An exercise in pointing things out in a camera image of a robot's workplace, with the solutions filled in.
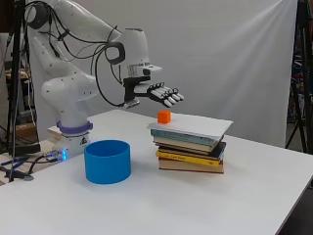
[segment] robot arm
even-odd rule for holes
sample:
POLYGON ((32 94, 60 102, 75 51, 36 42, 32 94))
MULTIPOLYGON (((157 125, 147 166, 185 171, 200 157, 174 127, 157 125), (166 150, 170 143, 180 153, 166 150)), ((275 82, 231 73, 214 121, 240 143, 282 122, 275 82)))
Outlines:
POLYGON ((53 147, 55 150, 67 150, 70 157, 82 154, 93 126, 78 101, 88 100, 99 92, 106 99, 99 86, 97 66, 95 76, 87 74, 64 56, 59 44, 63 43, 69 51, 65 42, 67 37, 88 44, 97 43, 98 54, 93 55, 96 64, 104 53, 111 66, 118 66, 119 83, 123 85, 125 95, 124 102, 115 106, 139 105, 137 97, 147 97, 166 107, 184 99, 177 89, 170 89, 164 83, 150 84, 152 75, 161 68, 150 63, 142 29, 127 28, 120 32, 70 0, 34 1, 26 6, 29 41, 38 63, 51 77, 44 82, 41 94, 60 115, 57 127, 63 135, 53 147))
MULTIPOLYGON (((147 97, 166 107, 171 107, 184 99, 178 93, 178 89, 165 87, 164 83, 153 85, 147 83, 151 81, 152 74, 161 71, 161 68, 150 64, 147 39, 142 29, 127 28, 123 32, 119 32, 77 3, 69 0, 55 0, 49 5, 70 33, 92 36, 97 40, 110 38, 111 41, 107 43, 104 51, 108 62, 113 66, 119 66, 119 78, 125 88, 124 104, 126 108, 140 104, 136 97, 147 97)), ((30 11, 32 19, 28 25, 34 29, 40 29, 40 31, 47 30, 49 24, 47 7, 44 4, 35 4, 30 11)))

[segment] book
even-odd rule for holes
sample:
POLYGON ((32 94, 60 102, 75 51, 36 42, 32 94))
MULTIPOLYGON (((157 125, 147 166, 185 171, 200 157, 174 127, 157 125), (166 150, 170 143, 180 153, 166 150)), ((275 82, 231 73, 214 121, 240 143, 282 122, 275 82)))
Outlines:
POLYGON ((185 155, 163 153, 160 151, 156 151, 156 156, 162 159, 176 160, 176 161, 197 164, 197 165, 211 165, 215 167, 219 166, 219 159, 208 160, 208 159, 195 158, 195 157, 190 157, 190 156, 185 156, 185 155))
POLYGON ((151 129, 151 135, 154 137, 185 141, 185 142, 207 145, 207 146, 213 146, 216 142, 216 140, 213 140, 207 137, 201 137, 201 136, 190 135, 190 134, 182 134, 182 133, 176 133, 176 132, 165 131, 165 130, 157 130, 157 129, 151 129))
POLYGON ((180 146, 173 146, 173 145, 163 144, 163 143, 156 143, 156 145, 159 147, 163 147, 163 148, 169 148, 172 150, 179 150, 179 151, 195 153, 195 154, 200 154, 200 155, 209 156, 211 154, 211 152, 208 152, 208 151, 194 150, 194 149, 184 148, 184 147, 180 147, 180 146))
POLYGON ((212 152, 214 147, 218 144, 218 142, 215 142, 213 146, 207 146, 207 145, 194 144, 194 143, 189 143, 189 142, 184 142, 184 141, 165 139, 165 138, 160 138, 160 137, 154 137, 154 141, 156 143, 168 144, 171 146, 178 146, 178 147, 195 149, 195 150, 200 150, 200 151, 205 151, 205 152, 212 152))
POLYGON ((229 120, 210 117, 172 114, 169 124, 153 122, 148 128, 208 137, 218 141, 232 123, 229 120))
POLYGON ((190 164, 186 162, 158 158, 158 166, 159 169, 168 169, 168 170, 224 173, 223 164, 220 164, 219 166, 211 166, 203 164, 190 164))
POLYGON ((158 150, 162 153, 183 155, 183 156, 188 156, 188 157, 202 158, 202 159, 217 161, 221 159, 221 154, 224 152, 225 147, 226 147, 226 143, 220 142, 218 145, 216 145, 216 147, 213 149, 213 151, 209 155, 195 154, 195 153, 186 152, 186 151, 177 150, 177 149, 171 149, 167 147, 158 147, 158 150))

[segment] book spine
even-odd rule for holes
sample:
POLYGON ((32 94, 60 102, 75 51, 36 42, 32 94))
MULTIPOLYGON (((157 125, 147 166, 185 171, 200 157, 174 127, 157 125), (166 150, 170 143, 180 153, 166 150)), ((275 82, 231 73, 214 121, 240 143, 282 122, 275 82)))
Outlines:
POLYGON ((159 158, 176 160, 176 161, 186 162, 190 164, 210 165, 210 166, 216 166, 216 167, 219 166, 219 161, 206 160, 206 159, 188 157, 188 156, 177 155, 177 154, 162 153, 160 151, 156 151, 156 156, 159 158))
POLYGON ((151 135, 153 135, 154 137, 185 141, 189 143, 201 144, 201 145, 207 145, 207 146, 213 146, 216 142, 215 140, 205 138, 205 137, 174 133, 174 132, 156 130, 156 129, 151 129, 151 135))

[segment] blue plastic container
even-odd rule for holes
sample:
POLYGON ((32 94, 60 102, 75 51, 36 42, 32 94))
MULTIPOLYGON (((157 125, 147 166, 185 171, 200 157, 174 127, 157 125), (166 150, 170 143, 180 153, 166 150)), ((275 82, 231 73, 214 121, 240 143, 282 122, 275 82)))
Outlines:
POLYGON ((119 140, 103 140, 85 148, 86 177, 97 184, 113 184, 130 175, 130 146, 119 140))

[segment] orange cube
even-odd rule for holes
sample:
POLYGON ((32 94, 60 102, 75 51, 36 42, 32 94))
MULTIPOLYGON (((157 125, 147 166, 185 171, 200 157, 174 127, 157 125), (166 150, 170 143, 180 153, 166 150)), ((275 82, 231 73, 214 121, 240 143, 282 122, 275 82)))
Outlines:
POLYGON ((172 113, 169 110, 162 110, 157 113, 157 122, 168 124, 172 120, 172 113))

